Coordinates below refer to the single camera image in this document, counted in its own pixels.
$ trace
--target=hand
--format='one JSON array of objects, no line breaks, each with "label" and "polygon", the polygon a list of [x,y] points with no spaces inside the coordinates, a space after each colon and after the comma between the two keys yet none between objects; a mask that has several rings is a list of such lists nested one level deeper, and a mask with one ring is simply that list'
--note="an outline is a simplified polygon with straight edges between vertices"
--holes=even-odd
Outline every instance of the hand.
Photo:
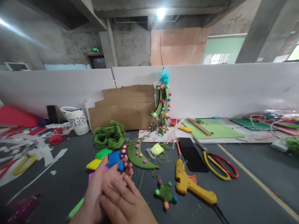
[{"label": "hand", "polygon": [[70,224],[74,223],[99,223],[103,220],[105,214],[103,210],[100,208],[100,196],[102,195],[103,186],[110,186],[110,181],[112,179],[116,179],[122,181],[123,185],[126,186],[126,183],[123,181],[125,175],[128,175],[130,178],[133,175],[132,163],[127,164],[128,157],[122,159],[124,162],[124,166],[126,167],[125,172],[120,173],[118,171],[118,164],[115,164],[110,169],[108,169],[105,173],[103,170],[105,166],[108,164],[108,156],[105,156],[103,161],[98,166],[97,170],[94,172],[94,175],[88,185],[85,199],[74,216],[74,218],[70,221]]},{"label": "hand", "polygon": [[124,181],[129,189],[120,180],[110,180],[110,186],[105,186],[105,196],[100,197],[100,205],[106,212],[112,224],[153,224],[157,223],[152,211],[135,187],[130,177]]}]

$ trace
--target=red foam sheet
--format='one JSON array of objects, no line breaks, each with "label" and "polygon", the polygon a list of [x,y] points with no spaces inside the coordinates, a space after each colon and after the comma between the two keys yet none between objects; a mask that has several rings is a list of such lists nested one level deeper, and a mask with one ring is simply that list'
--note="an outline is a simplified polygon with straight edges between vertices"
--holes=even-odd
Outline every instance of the red foam sheet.
[{"label": "red foam sheet", "polygon": [[0,108],[0,124],[17,125],[22,127],[36,127],[41,118],[13,107],[4,105]]}]

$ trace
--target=plastic bucket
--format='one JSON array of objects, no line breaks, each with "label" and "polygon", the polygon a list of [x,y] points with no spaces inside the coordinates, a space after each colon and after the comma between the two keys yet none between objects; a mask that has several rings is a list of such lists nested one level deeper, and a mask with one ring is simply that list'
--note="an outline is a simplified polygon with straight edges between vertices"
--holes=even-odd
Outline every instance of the plastic bucket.
[{"label": "plastic bucket", "polygon": [[84,135],[89,132],[87,119],[82,109],[75,107],[61,107],[60,111],[74,128],[77,135]]}]

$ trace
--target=white board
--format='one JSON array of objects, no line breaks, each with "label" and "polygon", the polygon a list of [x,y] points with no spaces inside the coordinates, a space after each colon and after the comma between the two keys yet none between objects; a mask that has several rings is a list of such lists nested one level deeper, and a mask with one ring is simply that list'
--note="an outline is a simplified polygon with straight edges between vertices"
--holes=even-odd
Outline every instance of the white board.
[{"label": "white board", "polygon": [[0,72],[4,104],[48,117],[47,105],[85,109],[87,99],[103,98],[115,88],[111,69]]},{"label": "white board", "polygon": [[[173,118],[234,117],[299,108],[299,63],[164,66]],[[157,84],[162,66],[113,68],[118,87]]]}]

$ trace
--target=black phone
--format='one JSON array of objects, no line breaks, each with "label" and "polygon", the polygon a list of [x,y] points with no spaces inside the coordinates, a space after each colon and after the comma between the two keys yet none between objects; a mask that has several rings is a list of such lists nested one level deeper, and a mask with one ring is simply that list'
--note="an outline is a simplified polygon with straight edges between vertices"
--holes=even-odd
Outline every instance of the black phone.
[{"label": "black phone", "polygon": [[202,157],[195,148],[191,138],[179,138],[178,145],[184,156],[184,159],[187,160],[187,166],[189,167],[189,170],[196,172],[209,171]]}]

